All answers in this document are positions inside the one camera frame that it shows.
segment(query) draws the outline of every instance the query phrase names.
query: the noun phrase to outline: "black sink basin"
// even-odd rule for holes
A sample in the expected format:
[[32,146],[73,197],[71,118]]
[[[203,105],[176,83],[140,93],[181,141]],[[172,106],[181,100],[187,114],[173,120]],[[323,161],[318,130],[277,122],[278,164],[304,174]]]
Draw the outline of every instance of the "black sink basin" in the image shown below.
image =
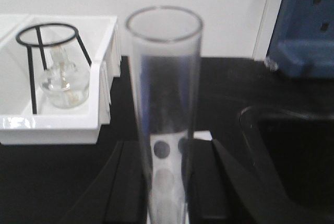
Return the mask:
[[334,214],[334,121],[265,119],[258,127],[288,197]]
[[250,107],[239,122],[249,166],[214,145],[256,223],[334,223],[334,117]]

